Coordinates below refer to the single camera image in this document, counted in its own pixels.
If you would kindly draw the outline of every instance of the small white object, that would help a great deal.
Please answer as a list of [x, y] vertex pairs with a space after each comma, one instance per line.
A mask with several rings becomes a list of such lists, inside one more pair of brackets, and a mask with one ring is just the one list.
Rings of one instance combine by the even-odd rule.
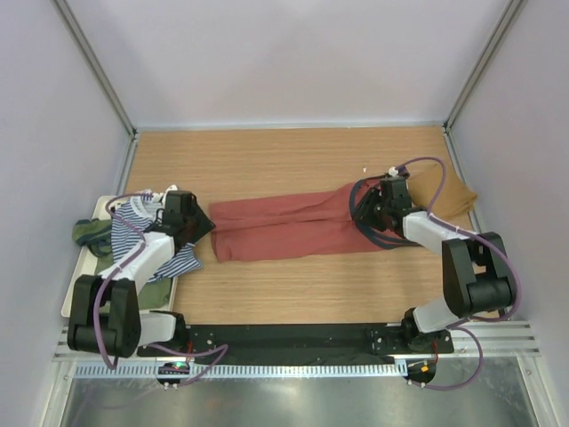
[[152, 203], [160, 203], [160, 200], [162, 200], [162, 197], [164, 197], [164, 193], [153, 192], [151, 201], [152, 201]]
[[171, 185], [170, 187], [168, 187], [168, 188], [166, 189], [166, 191], [164, 192], [164, 195], [162, 196], [162, 206], [165, 206], [165, 204], [166, 204], [166, 196], [168, 196], [168, 193], [169, 193], [170, 191], [175, 191], [175, 190], [177, 190], [177, 189], [178, 189], [178, 186], [177, 186], [177, 185]]

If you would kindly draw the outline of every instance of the metal frame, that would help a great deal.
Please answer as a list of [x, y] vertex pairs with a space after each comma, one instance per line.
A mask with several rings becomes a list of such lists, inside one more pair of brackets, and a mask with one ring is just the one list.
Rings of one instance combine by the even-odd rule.
[[[117, 184], [117, 193], [124, 191], [128, 177], [132, 168], [134, 154], [138, 147], [138, 134], [134, 128], [128, 114], [126, 113], [116, 91], [108, 80], [108, 77], [100, 65], [89, 41], [87, 40], [83, 30], [79, 26], [74, 13], [68, 6], [66, 0], [52, 0], [52, 3], [63, 22], [68, 28], [71, 36], [77, 43], [78, 48], [83, 54], [86, 63], [93, 72], [94, 77], [100, 84], [101, 89], [106, 94], [112, 108], [116, 112], [118, 118], [123, 123], [124, 128], [131, 137], [131, 143], [127, 150], [124, 167], [121, 172], [120, 181]], [[510, 0], [505, 7], [500, 19], [498, 20], [489, 40], [480, 55], [476, 66], [473, 68], [470, 76], [463, 86], [459, 97], [453, 105], [449, 117], [443, 124], [443, 133], [447, 148], [449, 150], [451, 160], [458, 175], [468, 183], [463, 173], [459, 156], [456, 153], [453, 141], [453, 125], [456, 123], [460, 113], [467, 104], [471, 94], [476, 89], [478, 82], [488, 69], [493, 57], [498, 52], [501, 43], [507, 35], [512, 24], [522, 11], [526, 0]], [[353, 126], [378, 125], [369, 124], [353, 124]], [[470, 219], [476, 231], [483, 230], [484, 224], [480, 223], [479, 215], [476, 210], [471, 214]], [[485, 357], [517, 357], [520, 369], [522, 371], [525, 386], [528, 390], [533, 409], [538, 418], [540, 425], [555, 426], [560, 425], [557, 412], [555, 410], [555, 399], [550, 391], [549, 371], [539, 353], [539, 348], [527, 322], [510, 321], [505, 323], [469, 323], [467, 327], [471, 328], [480, 340]], [[471, 339], [460, 331], [453, 331], [453, 343], [455, 345], [455, 353], [450, 355], [441, 355], [442, 358], [472, 358], [477, 357], [477, 348], [472, 344]], [[398, 360], [410, 358], [412, 355], [397, 356]], [[131, 358], [125, 363], [162, 362], [166, 360], [180, 360], [179, 358]], [[52, 390], [49, 401], [44, 410], [43, 427], [51, 427], [60, 425], [69, 389], [74, 378], [76, 369], [82, 364], [102, 364], [100, 358], [94, 354], [71, 352], [67, 346], [67, 330], [64, 329], [60, 337], [60, 342], [55, 352], [52, 370], [50, 376], [52, 378]]]
[[477, 64], [472, 69], [469, 78], [466, 81], [466, 84], [462, 87], [461, 93], [459, 94], [458, 99], [454, 103], [453, 108], [451, 109], [451, 113], [449, 114], [448, 119], [445, 122], [444, 128], [450, 129], [456, 123], [456, 120], [464, 105], [470, 98], [470, 95], [476, 88], [480, 78], [488, 69], [493, 57], [498, 52], [501, 44], [504, 41], [505, 36], [508, 34], [509, 30], [512, 28], [512, 25], [516, 21], [517, 17], [521, 13], [522, 9], [524, 8], [525, 3], [527, 0], [510, 0], [506, 9], [500, 16], [498, 23], [494, 27], [488, 42], [482, 54], [478, 58]]
[[122, 102], [119, 100], [118, 95], [113, 88], [113, 85], [108, 80], [105, 70], [100, 65], [99, 60], [97, 59], [97, 55], [95, 55], [95, 52], [92, 49], [89, 40], [87, 40], [87, 37], [81, 29], [81, 26], [77, 22], [75, 14], [69, 7], [67, 0], [52, 0], [52, 3], [61, 16], [61, 20], [69, 30], [70, 35], [75, 40], [79, 51], [81, 54], [83, 54], [85, 62], [91, 69], [95, 79], [100, 85], [100, 88], [107, 96], [107, 99], [113, 107], [113, 110], [116, 112], [116, 115], [123, 123], [124, 129], [126, 129], [131, 138], [134, 138], [136, 130], [132, 125], [131, 119], [128, 117], [128, 114], [126, 114]]

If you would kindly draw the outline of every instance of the robotic arm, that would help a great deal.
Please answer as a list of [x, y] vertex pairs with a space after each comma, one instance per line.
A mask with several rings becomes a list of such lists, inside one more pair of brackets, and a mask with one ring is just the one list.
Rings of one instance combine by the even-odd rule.
[[[112, 267], [97, 276], [83, 275], [75, 283], [68, 327], [72, 350], [99, 353], [93, 314], [100, 316], [102, 341], [108, 355], [130, 357], [151, 342], [170, 343], [182, 350], [188, 342], [181, 314], [152, 311], [139, 313], [138, 294], [155, 271], [192, 241], [196, 229], [196, 196], [187, 191], [166, 193], [162, 218], [144, 230], [144, 240]], [[96, 295], [112, 276], [101, 305], [110, 302], [108, 313], [94, 309]]]
[[[516, 299], [514, 280], [505, 263], [479, 241], [440, 225], [432, 213], [413, 206], [407, 173], [390, 171], [357, 206], [355, 220], [380, 231], [393, 230], [443, 258], [443, 296], [405, 313], [402, 326], [409, 342], [482, 311], [501, 310]], [[505, 253], [496, 233], [479, 235]], [[473, 265], [485, 268], [476, 273]]]

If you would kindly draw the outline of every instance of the cable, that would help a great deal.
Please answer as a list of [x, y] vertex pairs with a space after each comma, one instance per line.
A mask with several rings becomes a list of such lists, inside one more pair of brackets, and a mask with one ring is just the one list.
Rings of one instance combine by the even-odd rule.
[[[408, 160], [405, 163], [397, 166], [396, 169], [401, 173], [403, 171], [406, 171], [407, 165], [410, 165], [410, 164], [416, 163], [416, 162], [420, 162], [420, 161], [424, 161], [424, 160], [432, 160], [432, 161], [439, 163], [441, 165], [441, 168], [443, 171], [443, 176], [441, 177], [441, 182], [438, 184], [437, 191], [435, 192], [435, 195], [433, 196], [429, 205], [427, 206], [428, 218], [432, 222], [434, 222], [435, 224], [437, 224], [441, 227], [444, 227], [450, 231], [454, 231], [458, 234], [462, 234], [462, 236], [465, 236], [467, 238], [472, 238], [472, 239], [476, 240], [478, 243], [480, 243], [481, 245], [486, 246], [488, 249], [490, 249], [492, 252], [494, 252], [496, 255], [498, 255], [498, 257], [506, 264], [509, 272], [511, 273], [511, 275], [514, 279], [513, 285], [514, 285], [514, 288], [516, 289], [516, 299], [514, 300], [514, 304], [513, 304], [510, 311], [508, 311], [506, 314], [504, 314], [502, 316], [499, 316], [498, 318], [482, 318], [479, 316], [472, 316], [471, 318], [473, 318], [474, 320], [479, 320], [479, 321], [483, 321], [483, 322], [501, 322], [503, 320], [508, 320], [517, 312], [517, 310], [520, 306], [521, 300], [522, 300], [521, 281], [519, 279], [519, 276], [517, 274], [517, 271], [516, 271], [514, 265], [508, 259], [506, 254], [503, 253], [502, 250], [500, 250], [493, 243], [489, 242], [485, 238], [478, 236], [478, 234], [476, 234], [476, 233], [472, 233], [471, 231], [463, 230], [460, 227], [449, 224], [448, 222], [445, 222], [445, 221], [437, 218], [433, 214], [433, 206], [435, 205], [435, 203], [436, 203], [438, 197], [440, 196], [441, 191], [443, 190], [443, 187], [446, 183], [446, 164], [445, 164], [445, 162], [443, 162], [443, 160], [441, 160], [439, 157], [432, 157], [432, 156], [416, 157], [416, 158]], [[468, 329], [466, 329], [464, 327], [460, 327], [460, 325], [466, 323], [468, 320], [469, 320], [468, 318], [460, 319], [460, 320], [452, 323], [451, 325], [448, 325], [446, 327], [446, 329], [462, 331], [462, 332], [470, 335], [472, 337], [472, 339], [474, 340], [475, 344], [478, 347], [478, 355], [479, 355], [478, 366], [477, 366], [477, 369], [474, 372], [474, 374], [472, 374], [472, 376], [467, 381], [465, 381], [463, 383], [455, 384], [455, 385], [428, 385], [428, 384], [421, 384], [421, 383], [417, 383], [415, 381], [411, 381], [412, 384], [418, 385], [420, 387], [424, 387], [424, 388], [427, 388], [430, 390], [452, 391], [452, 390], [457, 390], [457, 389], [464, 387], [466, 385], [469, 385], [472, 382], [474, 382], [474, 380], [476, 380], [476, 378], [480, 375], [480, 372], [482, 371], [482, 365], [484, 363], [484, 353], [482, 351], [482, 345], [480, 344], [480, 341], [476, 338], [476, 336], [472, 332], [470, 332]]]
[[482, 372], [482, 366], [484, 364], [484, 353], [482, 352], [482, 344], [480, 344], [480, 341], [478, 340], [478, 338], [467, 328], [456, 326], [454, 328], [454, 330], [462, 331], [465, 334], [470, 335], [470, 337], [474, 340], [474, 344], [477, 345], [477, 348], [478, 348], [478, 366], [477, 366], [477, 369], [474, 371], [474, 373], [470, 376], [470, 378], [468, 380], [462, 382], [462, 383], [458, 383], [458, 384], [454, 384], [454, 385], [430, 385], [430, 384], [425, 384], [425, 383], [418, 383], [418, 382], [413, 381], [413, 380], [409, 380], [409, 383], [416, 385], [418, 387], [424, 388], [424, 389], [429, 389], [429, 390], [453, 391], [453, 390], [457, 390], [457, 389], [460, 389], [462, 387], [465, 387], [469, 384], [472, 384], [477, 379], [477, 377], [480, 375], [480, 372]]
[[[179, 353], [177, 351], [174, 350], [170, 350], [167, 349], [166, 347], [160, 345], [160, 344], [149, 344], [149, 347], [152, 347], [154, 349], [157, 350], [161, 350], [161, 351], [165, 351], [167, 353], [172, 354], [173, 356], [182, 356], [182, 357], [187, 357], [188, 354], [187, 353]], [[209, 351], [204, 351], [202, 353], [192, 353], [191, 357], [192, 358], [204, 358], [207, 356], [212, 356], [216, 353], [219, 353], [218, 357], [215, 358], [215, 360], [210, 363], [207, 367], [204, 368], [204, 370], [202, 370], [202, 372], [200, 372], [199, 374], [189, 378], [188, 380], [185, 381], [181, 381], [178, 385], [179, 387], [184, 387], [190, 384], [193, 384], [195, 382], [197, 382], [200, 378], [202, 378], [204, 375], [206, 375], [208, 372], [210, 372], [213, 367], [215, 367], [220, 361], [221, 359], [223, 359], [223, 357], [225, 356], [225, 353], [227, 353], [228, 351], [228, 345], [227, 344], [222, 344], [219, 347], [213, 349], [213, 350], [209, 350]], [[188, 369], [172, 369], [172, 371], [175, 372], [188, 372]], [[126, 402], [126, 403], [122, 403], [120, 405], [98, 405], [95, 404], [94, 402], [92, 402], [92, 395], [93, 395], [93, 391], [90, 391], [87, 396], [85, 396], [83, 403], [81, 404], [81, 406], [77, 409], [76, 415], [73, 417], [73, 421], [71, 422], [71, 427], [75, 427], [77, 422], [79, 421], [79, 416], [82, 414], [82, 412], [85, 409], [85, 405], [89, 404], [92, 407], [96, 407], [97, 409], [103, 409], [103, 410], [107, 410], [107, 411], [116, 411], [116, 410], [120, 410], [120, 409], [125, 409], [126, 407], [129, 407], [130, 405], [132, 405], [133, 403], [138, 402], [141, 399], [146, 398], [149, 394], [151, 394], [154, 391], [160, 391], [163, 390], [163, 388], [152, 388], [152, 389], [148, 389], [146, 391], [143, 391], [141, 394], [139, 394], [137, 397], [131, 399], [130, 401]]]
[[[107, 352], [107, 348], [105, 347], [105, 343], [102, 339], [102, 332], [100, 330], [100, 314], [99, 314], [99, 307], [100, 307], [100, 303], [102, 301], [102, 296], [108, 286], [108, 284], [110, 283], [110, 281], [113, 279], [114, 276], [116, 276], [119, 271], [121, 271], [124, 267], [126, 267], [130, 262], [132, 262], [134, 259], [136, 259], [136, 257], [138, 257], [142, 251], [144, 250], [144, 248], [147, 245], [146, 242], [146, 237], [144, 236], [144, 233], [140, 230], [138, 230], [135, 226], [133, 226], [132, 224], [130, 224], [127, 220], [125, 220], [124, 218], [122, 218], [121, 216], [115, 215], [112, 210], [111, 210], [111, 205], [114, 204], [117, 200], [121, 199], [121, 198], [125, 198], [125, 197], [143, 197], [146, 199], [149, 199], [152, 197], [151, 193], [129, 193], [129, 194], [123, 194], [122, 196], [117, 196], [117, 197], [113, 197], [111, 198], [106, 204], [105, 204], [105, 210], [107, 211], [107, 213], [110, 215], [111, 218], [113, 218], [113, 220], [119, 220], [122, 224], [124, 224], [125, 226], [127, 226], [129, 229], [131, 229], [132, 231], [134, 231], [140, 238], [141, 241], [141, 245], [140, 247], [131, 255], [129, 256], [127, 259], [125, 259], [123, 262], [121, 262], [119, 264], [119, 266], [117, 268], [115, 268], [109, 275], [108, 277], [103, 280], [103, 283], [100, 286], [99, 291], [97, 292], [96, 296], [95, 296], [95, 302], [94, 302], [94, 306], [93, 306], [93, 328], [94, 328], [94, 332], [95, 332], [95, 338], [97, 341], [97, 347], [99, 349], [99, 353], [103, 359], [103, 362], [105, 362], [105, 365], [107, 365], [107, 367], [110, 370], [115, 370], [118, 364], [118, 357], [115, 357], [115, 360], [113, 362], [110, 361], [110, 358], [108, 356], [108, 352]], [[148, 345], [148, 347], [152, 347], [154, 349], [160, 350], [160, 351], [164, 351], [166, 353], [172, 354], [173, 356], [181, 356], [184, 358], [188, 357], [187, 353], [180, 353], [174, 350], [170, 350], [166, 347], [164, 347], [163, 345], [157, 344], [157, 343], [151, 343]], [[215, 358], [215, 360], [210, 363], [204, 370], [202, 370], [199, 374], [185, 380], [185, 381], [181, 381], [179, 383], [180, 387], [184, 387], [186, 385], [190, 385], [193, 384], [195, 382], [197, 382], [199, 379], [201, 379], [204, 375], [206, 375], [208, 372], [210, 372], [213, 367], [215, 367], [225, 356], [225, 353], [227, 353], [228, 351], [228, 345], [227, 344], [222, 344], [221, 346], [213, 349], [213, 350], [209, 350], [209, 351], [204, 351], [201, 353], [191, 353], [191, 357], [193, 358], [204, 358], [204, 357], [208, 357], [208, 356], [212, 356], [214, 354], [219, 353], [219, 355], [217, 356], [217, 358]], [[104, 409], [104, 410], [117, 410], [117, 409], [123, 409], [125, 407], [130, 406], [132, 403], [135, 403], [143, 398], [145, 398], [146, 396], [148, 396], [151, 392], [155, 391], [156, 389], [149, 389], [147, 391], [142, 392], [139, 396], [137, 396], [136, 398], [132, 399], [131, 401], [124, 403], [122, 405], [114, 405], [114, 406], [99, 406], [97, 405], [97, 408], [100, 409]], [[71, 425], [75, 426], [76, 422], [80, 416], [80, 414], [83, 412], [84, 410], [84, 406], [86, 403], [90, 403], [91, 405], [93, 405], [93, 403], [90, 401], [92, 397], [92, 394], [88, 394], [87, 397], [85, 398], [85, 401], [83, 402], [83, 404], [80, 406], [80, 408], [77, 411], [76, 416], [74, 417], [74, 420], [72, 421]]]
[[[433, 160], [433, 161], [439, 163], [443, 169], [443, 176], [441, 178], [441, 182], [438, 184], [437, 191], [435, 192], [435, 195], [431, 199], [429, 206], [427, 206], [428, 218], [432, 222], [434, 222], [435, 224], [440, 225], [441, 227], [444, 227], [447, 230], [454, 231], [458, 234], [462, 234], [462, 236], [467, 237], [467, 238], [472, 238], [472, 239], [476, 240], [478, 243], [480, 243], [481, 245], [486, 246], [488, 249], [490, 249], [492, 252], [494, 252], [496, 255], [498, 255], [498, 257], [502, 260], [502, 262], [504, 262], [506, 264], [509, 272], [512, 274], [512, 277], [514, 279], [513, 285], [514, 285], [514, 288], [516, 289], [516, 299], [514, 300], [514, 304], [512, 305], [512, 308], [510, 311], [508, 311], [503, 316], [499, 316], [498, 318], [481, 318], [479, 316], [472, 316], [471, 318], [473, 318], [474, 320], [480, 320], [483, 322], [502, 322], [503, 320], [510, 319], [514, 314], [516, 314], [517, 310], [519, 309], [520, 303], [522, 302], [521, 280], [519, 278], [519, 275], [517, 274], [516, 268], [514, 267], [512, 262], [509, 260], [508, 256], [506, 256], [506, 254], [503, 253], [493, 243], [489, 242], [485, 238], [482, 238], [481, 236], [479, 236], [476, 233], [473, 233], [473, 232], [467, 231], [467, 230], [463, 230], [460, 227], [454, 226], [454, 225], [452, 225], [446, 221], [443, 221], [440, 218], [437, 218], [433, 214], [433, 206], [435, 205], [438, 197], [440, 196], [441, 191], [443, 190], [443, 187], [444, 187], [445, 182], [446, 182], [446, 165], [445, 165], [445, 162], [443, 162], [443, 160], [441, 160], [439, 157], [431, 157], [431, 156], [417, 157], [417, 158], [413, 158], [411, 160], [408, 160], [405, 163], [397, 166], [396, 169], [401, 170], [411, 163], [416, 163], [416, 162], [420, 162], [420, 161], [424, 161], [424, 160]], [[448, 327], [458, 326], [458, 325], [461, 325], [462, 323], [465, 323], [466, 321], [468, 321], [468, 320], [467, 319], [459, 320], [458, 322], [453, 323], [453, 324], [449, 325]]]
[[116, 267], [113, 271], [111, 271], [111, 273], [107, 276], [107, 278], [105, 278], [103, 280], [103, 283], [101, 284], [99, 291], [97, 292], [97, 295], [95, 296], [95, 303], [93, 305], [92, 308], [92, 322], [93, 322], [93, 328], [95, 330], [95, 339], [97, 341], [97, 347], [99, 349], [99, 353], [100, 356], [103, 359], [103, 362], [105, 362], [105, 365], [107, 365], [107, 367], [111, 370], [115, 370], [116, 366], [118, 364], [118, 357], [115, 357], [115, 360], [113, 362], [110, 361], [110, 357], [108, 356], [107, 353], [107, 348], [105, 347], [105, 343], [103, 341], [103, 337], [102, 337], [102, 332], [100, 330], [100, 315], [99, 315], [99, 307], [100, 307], [100, 303], [101, 300], [103, 298], [103, 295], [105, 293], [105, 290], [108, 287], [108, 284], [110, 283], [110, 281], [124, 268], [126, 267], [130, 262], [132, 262], [133, 260], [136, 259], [136, 257], [138, 257], [142, 251], [144, 251], [144, 248], [146, 247], [146, 238], [144, 237], [144, 233], [140, 230], [138, 230], [136, 227], [134, 227], [132, 224], [130, 224], [127, 220], [125, 220], [124, 218], [122, 218], [121, 216], [117, 216], [115, 215], [110, 207], [113, 203], [115, 203], [117, 200], [120, 200], [121, 198], [125, 198], [125, 197], [143, 197], [143, 198], [149, 198], [152, 197], [151, 194], [149, 193], [130, 193], [130, 194], [123, 194], [122, 196], [117, 196], [117, 197], [113, 197], [111, 198], [106, 204], [105, 204], [105, 210], [107, 211], [107, 213], [111, 216], [111, 218], [113, 218], [114, 220], [119, 220], [120, 222], [122, 222], [125, 226], [127, 226], [129, 229], [131, 229], [132, 231], [134, 231], [140, 238], [142, 244], [140, 245], [140, 247], [131, 255], [129, 256], [127, 259], [125, 259], [123, 262], [121, 262], [119, 264], [118, 267]]
[[438, 363], [438, 346], [436, 341], [433, 341], [433, 351], [435, 352], [435, 361], [433, 363], [436, 365]]
[[[349, 193], [349, 214], [351, 215], [352, 219], [354, 219], [354, 214], [356, 212], [356, 195], [357, 192], [362, 188], [362, 185], [364, 185], [369, 180], [379, 180], [383, 176], [385, 175], [371, 176], [369, 178], [359, 180], [356, 182], [356, 184], [354, 184], [354, 187], [352, 187], [352, 190]], [[383, 235], [372, 227], [362, 224], [361, 222], [354, 223], [356, 224], [356, 228], [365, 236], [365, 238], [382, 249], [395, 249], [396, 247], [400, 246], [417, 246], [416, 243], [411, 242], [406, 238], [393, 238], [391, 236]]]
[[[149, 199], [152, 197], [151, 193], [130, 193], [130, 194], [123, 194], [122, 196], [117, 196], [117, 197], [113, 197], [111, 198], [106, 204], [105, 204], [105, 210], [107, 211], [107, 213], [111, 216], [111, 218], [113, 218], [113, 220], [119, 220], [122, 224], [126, 225], [129, 229], [131, 229], [132, 231], [134, 231], [140, 238], [142, 244], [140, 245], [140, 247], [131, 255], [129, 256], [127, 259], [125, 259], [123, 262], [121, 262], [119, 264], [119, 266], [117, 268], [115, 268], [109, 275], [108, 277], [103, 280], [103, 283], [100, 286], [99, 291], [97, 292], [97, 295], [95, 296], [95, 303], [93, 306], [93, 328], [94, 328], [94, 332], [95, 332], [95, 338], [97, 340], [97, 347], [99, 349], [99, 353], [102, 356], [103, 361], [105, 362], [105, 365], [107, 365], [107, 367], [111, 370], [115, 370], [117, 363], [118, 363], [118, 358], [115, 357], [114, 362], [110, 361], [110, 358], [108, 357], [108, 352], [107, 349], [105, 347], [105, 343], [102, 339], [102, 333], [100, 330], [100, 314], [99, 314], [99, 307], [100, 307], [100, 303], [102, 300], [102, 296], [105, 292], [105, 289], [107, 288], [108, 284], [110, 283], [110, 281], [113, 279], [114, 276], [116, 276], [119, 271], [121, 271], [121, 269], [123, 269], [124, 267], [126, 267], [130, 262], [132, 262], [134, 259], [136, 259], [137, 256], [139, 256], [142, 251], [144, 250], [144, 248], [146, 247], [146, 238], [144, 236], [144, 233], [140, 230], [138, 230], [136, 227], [134, 227], [132, 224], [130, 224], [127, 220], [125, 220], [124, 218], [122, 218], [120, 215], [115, 215], [112, 211], [111, 211], [111, 205], [113, 203], [115, 203], [117, 200], [121, 199], [121, 198], [125, 198], [125, 197], [143, 197], [146, 199]], [[167, 349], [166, 347], [160, 345], [160, 344], [149, 344], [149, 347], [164, 351], [166, 353], [172, 354], [173, 356], [182, 356], [182, 357], [187, 357], [188, 354], [187, 353], [179, 353], [177, 351], [174, 350], [170, 350]], [[185, 383], [183, 383], [183, 385], [188, 385], [191, 383], [194, 383], [195, 381], [197, 381], [199, 378], [201, 378], [202, 376], [204, 376], [205, 374], [207, 374], [207, 372], [209, 372], [210, 369], [212, 369], [212, 367], [214, 367], [220, 360], [221, 358], [223, 358], [223, 356], [225, 355], [225, 353], [227, 352], [227, 345], [223, 344], [220, 347], [218, 347], [217, 349], [214, 350], [210, 350], [210, 351], [206, 351], [204, 353], [194, 353], [192, 354], [192, 356], [201, 358], [201, 357], [206, 357], [206, 356], [211, 356], [212, 354], [215, 354], [217, 352], [221, 351], [221, 354], [218, 358], [216, 358], [212, 364], [210, 366], [208, 366], [203, 372], [201, 372], [200, 374], [196, 375], [194, 378], [190, 378], [189, 380], [187, 380]]]

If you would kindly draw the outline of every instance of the brown cloth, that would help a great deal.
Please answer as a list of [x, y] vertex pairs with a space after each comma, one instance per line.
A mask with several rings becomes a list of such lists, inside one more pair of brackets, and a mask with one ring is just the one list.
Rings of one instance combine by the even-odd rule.
[[[443, 170], [440, 165], [433, 165], [428, 170], [411, 175], [407, 187], [413, 203], [427, 207], [441, 182]], [[477, 193], [461, 181], [454, 168], [446, 165], [446, 182], [433, 206], [433, 214], [442, 220], [451, 220], [472, 210], [477, 200]]]

